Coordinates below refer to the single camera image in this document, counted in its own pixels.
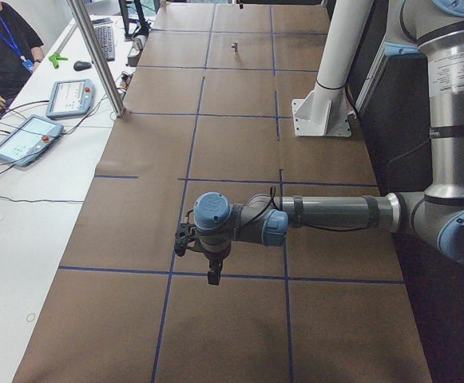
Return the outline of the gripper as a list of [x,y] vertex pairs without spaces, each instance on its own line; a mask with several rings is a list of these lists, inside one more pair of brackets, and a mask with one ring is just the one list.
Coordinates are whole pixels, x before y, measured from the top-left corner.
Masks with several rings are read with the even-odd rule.
[[209,285],[219,285],[221,268],[223,267],[224,260],[230,254],[230,244],[225,248],[218,251],[207,251],[204,252],[204,256],[209,261],[209,270],[207,274],[208,284]]

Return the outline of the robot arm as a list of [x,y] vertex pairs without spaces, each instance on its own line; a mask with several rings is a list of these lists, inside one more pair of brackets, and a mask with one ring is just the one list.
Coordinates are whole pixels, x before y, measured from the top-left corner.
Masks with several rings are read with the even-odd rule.
[[174,251],[202,253],[210,284],[233,242],[278,247],[290,227],[402,231],[464,264],[464,1],[390,2],[383,46],[388,57],[427,60],[431,185],[383,197],[255,195],[246,204],[205,193],[178,227]]

